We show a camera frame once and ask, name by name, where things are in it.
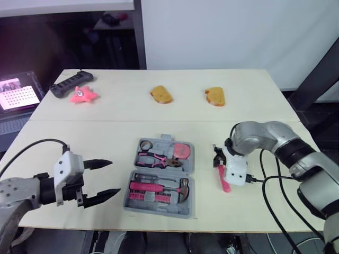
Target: pliers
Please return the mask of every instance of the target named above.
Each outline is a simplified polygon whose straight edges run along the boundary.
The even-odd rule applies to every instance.
[[[179,167],[181,166],[181,162],[176,159],[168,159],[165,155],[158,155],[153,152],[139,152],[138,156],[150,156],[160,160],[160,162],[155,162],[153,164],[147,164],[142,161],[137,161],[136,165],[141,167],[147,168],[166,168],[167,166],[170,167]]]

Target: toy bread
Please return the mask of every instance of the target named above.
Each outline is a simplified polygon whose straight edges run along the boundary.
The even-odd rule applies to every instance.
[[[150,94],[153,96],[154,100],[158,103],[165,104],[170,103],[173,100],[169,92],[163,86],[154,87]]]
[[[224,90],[221,87],[212,87],[205,90],[207,94],[207,101],[218,107],[222,107],[225,104]]]

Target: toolbox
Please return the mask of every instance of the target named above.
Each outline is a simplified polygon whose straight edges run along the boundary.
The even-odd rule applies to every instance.
[[[192,215],[194,170],[192,144],[160,139],[140,139],[123,207],[129,211],[179,218]]]

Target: computer screen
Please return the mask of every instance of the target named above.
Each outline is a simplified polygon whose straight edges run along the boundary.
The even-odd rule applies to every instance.
[[[34,110],[43,95],[34,72],[0,79],[0,114]]]

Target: black remote control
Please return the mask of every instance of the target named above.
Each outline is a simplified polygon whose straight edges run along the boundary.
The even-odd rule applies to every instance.
[[[57,98],[63,98],[66,93],[74,87],[81,85],[84,82],[92,81],[93,75],[85,72],[85,71],[78,71],[78,73],[66,80],[62,81],[59,84],[53,84],[49,89]]]

